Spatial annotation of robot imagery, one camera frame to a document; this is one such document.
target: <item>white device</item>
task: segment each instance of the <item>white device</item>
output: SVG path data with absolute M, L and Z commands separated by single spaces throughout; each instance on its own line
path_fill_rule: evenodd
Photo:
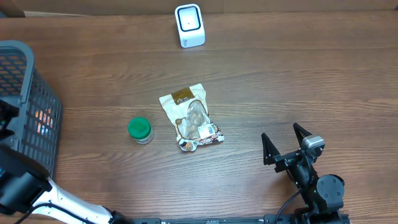
M 186 4 L 175 9 L 181 47 L 196 47 L 205 43 L 205 28 L 200 8 L 196 4 Z
M 49 182 L 52 186 L 51 191 L 44 192 L 34 202 L 33 206 L 50 202 L 91 223 L 109 224 L 110 219 L 112 219 L 112 215 L 107 211 L 107 209 L 100 205 L 93 205 L 92 203 L 88 203 L 72 195 L 71 193 L 61 189 L 51 179 L 49 179 Z M 81 221 L 54 207 L 39 207 L 32 213 L 53 217 L 69 224 L 82 224 Z

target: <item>wood grain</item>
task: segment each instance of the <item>wood grain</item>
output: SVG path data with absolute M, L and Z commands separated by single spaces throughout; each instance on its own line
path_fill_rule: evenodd
M 260 134 L 297 148 L 298 122 L 326 140 L 320 175 L 346 181 L 352 223 L 398 219 L 398 13 L 204 15 L 206 44 L 182 50 L 174 16 L 7 19 L 65 115 L 58 185 L 129 217 L 276 213 L 295 192 L 262 165 Z M 226 141 L 180 151 L 159 97 L 202 83 Z M 154 140 L 127 133 L 148 118 Z M 298 198 L 286 212 L 302 206 Z M 0 218 L 15 222 L 16 218 Z M 52 223 L 32 216 L 26 223 Z

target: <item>cable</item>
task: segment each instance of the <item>cable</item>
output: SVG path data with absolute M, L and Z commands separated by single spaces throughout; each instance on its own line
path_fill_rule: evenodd
M 278 222 L 278 218 L 279 215 L 282 213 L 282 211 L 285 209 L 286 205 L 289 204 L 296 196 L 298 196 L 301 193 L 301 190 L 298 190 L 298 192 L 296 192 L 296 194 L 293 194 L 293 196 L 291 196 L 279 209 L 278 214 L 275 217 L 275 224 L 277 224 Z
M 56 208 L 56 209 L 60 210 L 61 212 L 65 212 L 66 214 L 70 215 L 70 216 L 73 217 L 73 218 L 76 218 L 77 220 L 79 220 L 79 221 L 81 221 L 81 222 L 83 222 L 83 223 L 95 224 L 95 223 L 90 222 L 90 221 L 88 221 L 88 220 L 82 219 L 81 217 L 79 217 L 79 216 L 73 214 L 72 212 L 69 212 L 68 210 L 66 210 L 66 209 L 64 209 L 64 208 L 62 208 L 62 207 L 59 207 L 58 205 L 54 205 L 54 204 L 52 204 L 52 203 L 42 203 L 42 204 L 40 204 L 40 205 L 36 205 L 36 206 L 32 207 L 31 209 L 29 209 L 29 210 L 26 212 L 26 214 L 25 214 L 22 218 L 20 218 L 17 222 L 15 222 L 15 224 L 20 224 L 20 223 L 22 223 L 30 214 L 32 214 L 32 212 L 33 212 L 34 210 L 36 210 L 36 209 L 38 209 L 38 208 L 40 208 L 40 207 L 44 207 L 44 206 L 47 206 L 47 207 L 50 207 L 50 208 L 51 208 L 51 207 Z

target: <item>green lid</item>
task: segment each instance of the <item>green lid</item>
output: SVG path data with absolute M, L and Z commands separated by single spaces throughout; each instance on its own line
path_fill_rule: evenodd
M 136 117 L 129 123 L 129 133 L 135 139 L 144 139 L 150 134 L 150 124 L 147 119 Z

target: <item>basket handle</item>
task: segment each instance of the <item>basket handle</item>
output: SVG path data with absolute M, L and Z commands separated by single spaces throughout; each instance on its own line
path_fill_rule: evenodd
M 33 72 L 34 72 L 34 56 L 33 51 L 30 49 L 28 45 L 25 43 L 18 41 L 18 40 L 4 40 L 0 41 L 0 48 L 2 49 L 9 49 L 9 50 L 18 50 L 24 53 L 26 58 L 26 69 L 24 75 L 24 81 L 22 82 L 21 88 L 21 100 L 20 104 L 24 104 L 27 102 L 29 93 L 30 93 L 30 86 L 32 84 L 33 79 Z

